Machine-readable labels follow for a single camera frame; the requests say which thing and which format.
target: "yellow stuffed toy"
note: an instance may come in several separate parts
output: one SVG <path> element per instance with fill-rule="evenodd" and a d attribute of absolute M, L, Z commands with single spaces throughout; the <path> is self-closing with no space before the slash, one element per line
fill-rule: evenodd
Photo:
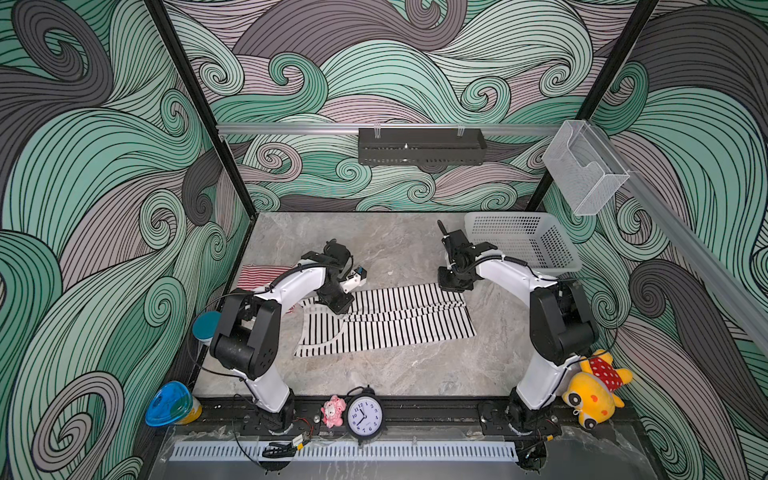
<path fill-rule="evenodd" d="M 632 381 L 628 369 L 614 369 L 614 357 L 598 350 L 579 362 L 581 371 L 574 375 L 562 398 L 574 408 L 578 422 L 587 430 L 608 420 L 624 402 L 614 390 Z"/>

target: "metal rail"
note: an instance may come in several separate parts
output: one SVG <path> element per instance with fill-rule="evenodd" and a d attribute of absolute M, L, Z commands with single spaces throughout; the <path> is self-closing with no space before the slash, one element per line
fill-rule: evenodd
<path fill-rule="evenodd" d="M 551 137 L 560 124 L 337 124 L 311 122 L 237 122 L 218 124 L 221 135 L 357 135 L 360 128 L 479 128 L 483 135 Z"/>

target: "blue lid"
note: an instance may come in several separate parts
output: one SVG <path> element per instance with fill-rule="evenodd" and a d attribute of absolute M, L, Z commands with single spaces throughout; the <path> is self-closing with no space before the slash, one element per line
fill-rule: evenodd
<path fill-rule="evenodd" d="M 150 427 L 161 427 L 181 420 L 192 409 L 192 394 L 181 382 L 169 382 L 149 404 L 144 421 Z"/>
<path fill-rule="evenodd" d="M 198 340 L 212 339 L 220 317 L 221 313 L 219 312 L 205 312 L 200 315 L 192 325 L 192 335 Z"/>

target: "white plastic basket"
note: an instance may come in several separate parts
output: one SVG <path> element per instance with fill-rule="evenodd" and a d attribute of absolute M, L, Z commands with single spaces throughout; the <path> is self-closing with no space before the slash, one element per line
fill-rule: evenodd
<path fill-rule="evenodd" d="M 490 242 L 504 255 L 525 260 L 532 269 L 561 275 L 581 269 L 578 251 L 558 219 L 529 212 L 472 212 L 464 216 L 467 238 Z"/>

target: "black frame pole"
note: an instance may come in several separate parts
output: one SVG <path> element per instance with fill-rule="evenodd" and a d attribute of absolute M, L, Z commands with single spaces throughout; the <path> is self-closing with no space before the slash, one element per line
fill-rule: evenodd
<path fill-rule="evenodd" d="M 192 104 L 197 110 L 197 114 L 200 115 L 200 119 L 203 122 L 203 126 L 210 137 L 211 142 L 214 144 L 214 149 L 221 159 L 221 163 L 224 165 L 224 169 L 227 170 L 227 174 L 234 185 L 237 196 L 240 201 L 243 202 L 245 211 L 248 213 L 248 217 L 251 221 L 256 221 L 259 214 L 256 211 L 256 207 L 250 199 L 248 190 L 245 188 L 240 173 L 237 171 L 237 164 L 232 156 L 232 152 L 229 147 L 219 137 L 219 132 L 216 128 L 216 117 L 214 117 L 213 111 L 210 109 L 208 102 L 203 94 L 203 89 L 200 84 L 197 83 L 194 71 L 192 70 L 192 64 L 184 52 L 184 48 L 181 46 L 181 40 L 176 35 L 176 30 L 170 21 L 168 11 L 165 9 L 162 0 L 144 0 L 147 5 L 152 20 L 154 21 L 157 30 L 160 32 L 160 37 L 163 39 L 165 48 L 168 50 L 170 59 L 176 65 L 176 69 L 181 76 L 181 81 L 184 83 L 184 87 L 187 88 L 187 92 L 190 95 Z"/>
<path fill-rule="evenodd" d="M 637 6 L 632 11 L 632 15 L 627 20 L 627 24 L 624 26 L 624 30 L 621 31 L 617 38 L 616 45 L 611 50 L 611 55 L 600 70 L 598 78 L 594 81 L 589 93 L 587 93 L 584 103 L 581 104 L 575 120 L 589 120 L 592 118 L 603 96 L 614 82 L 614 78 L 621 71 L 627 58 L 629 58 L 634 43 L 643 31 L 643 27 L 645 27 L 658 2 L 659 0 L 640 0 L 637 3 Z M 538 182 L 536 191 L 534 191 L 531 199 L 528 201 L 528 205 L 525 206 L 526 212 L 538 210 L 550 185 L 552 185 L 552 176 L 549 174 L 549 171 L 545 171 L 544 176 Z"/>

